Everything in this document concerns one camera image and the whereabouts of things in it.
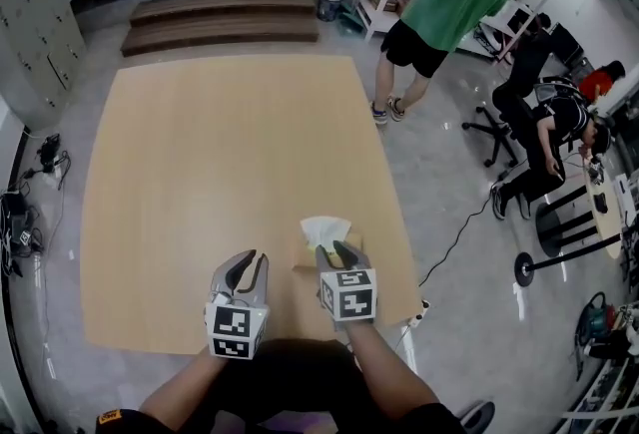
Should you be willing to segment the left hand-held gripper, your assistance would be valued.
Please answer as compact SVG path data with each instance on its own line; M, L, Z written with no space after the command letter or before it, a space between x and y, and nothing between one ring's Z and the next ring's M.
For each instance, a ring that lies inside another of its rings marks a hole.
M239 299L230 296L256 253L250 249L233 255L213 274L212 295L204 310L208 346L213 356L251 360L264 338L270 315L265 305L270 262L264 253L258 258L249 287L239 290Z

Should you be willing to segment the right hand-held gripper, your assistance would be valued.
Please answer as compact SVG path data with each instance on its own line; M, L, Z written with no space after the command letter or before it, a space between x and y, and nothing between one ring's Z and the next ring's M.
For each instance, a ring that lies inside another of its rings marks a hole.
M376 272L368 257L346 241L333 242L343 268L333 270L329 254L323 245L315 249L319 273L319 302L329 314L335 330L348 323L372 323L376 318Z

